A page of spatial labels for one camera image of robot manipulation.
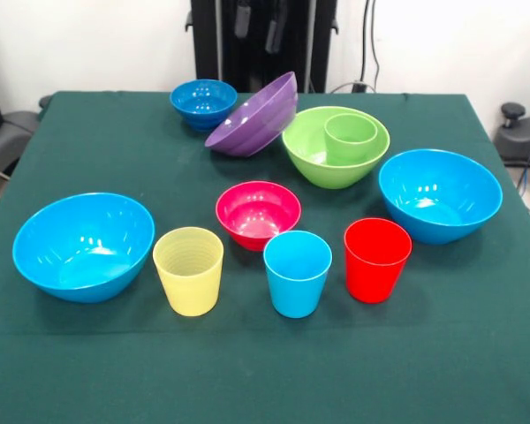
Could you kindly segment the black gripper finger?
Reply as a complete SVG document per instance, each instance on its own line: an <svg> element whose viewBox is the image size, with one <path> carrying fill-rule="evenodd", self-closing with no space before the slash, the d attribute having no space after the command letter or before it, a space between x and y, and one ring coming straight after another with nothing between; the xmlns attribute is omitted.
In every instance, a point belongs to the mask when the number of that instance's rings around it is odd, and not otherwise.
<svg viewBox="0 0 530 424"><path fill-rule="evenodd" d="M270 55L279 52L287 21L287 1L278 0L273 3L271 19L265 42L265 51Z"/></svg>
<svg viewBox="0 0 530 424"><path fill-rule="evenodd" d="M234 34L237 38L246 38L251 20L251 1L237 0L235 7Z"/></svg>

